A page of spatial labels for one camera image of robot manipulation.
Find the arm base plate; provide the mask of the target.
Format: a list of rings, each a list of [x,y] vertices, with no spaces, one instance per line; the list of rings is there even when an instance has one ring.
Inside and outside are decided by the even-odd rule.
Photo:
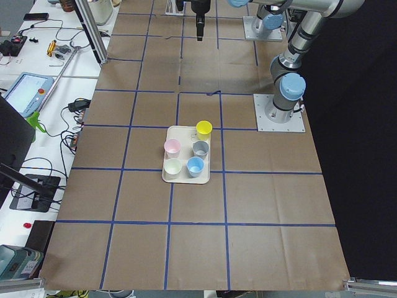
[[[246,40],[262,40],[266,42],[281,42],[280,28],[283,24],[282,15],[268,15],[263,19],[257,16],[244,16],[244,34]]]
[[[305,133],[299,103],[290,111],[281,111],[274,106],[273,94],[253,94],[257,130],[259,132]]]

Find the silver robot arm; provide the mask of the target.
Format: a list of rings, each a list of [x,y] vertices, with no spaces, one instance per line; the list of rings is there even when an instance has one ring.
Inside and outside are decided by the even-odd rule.
[[[277,6],[270,13],[281,14],[290,9],[305,11],[303,20],[295,27],[287,49],[276,56],[270,66],[275,85],[273,99],[265,107],[267,118],[283,124],[296,112],[296,103],[302,98],[306,83],[297,73],[301,60],[310,49],[319,31],[328,18],[342,18],[356,12],[363,1],[256,1],[260,6]]]
[[[281,42],[280,28],[283,24],[283,15],[271,13],[270,8],[259,5],[256,16],[251,24],[254,40]]]

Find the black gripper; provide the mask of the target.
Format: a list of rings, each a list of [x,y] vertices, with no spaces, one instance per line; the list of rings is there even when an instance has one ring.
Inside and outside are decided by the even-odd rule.
[[[211,0],[192,0],[191,9],[195,13],[197,41],[203,40],[205,28],[205,14],[209,12]]]

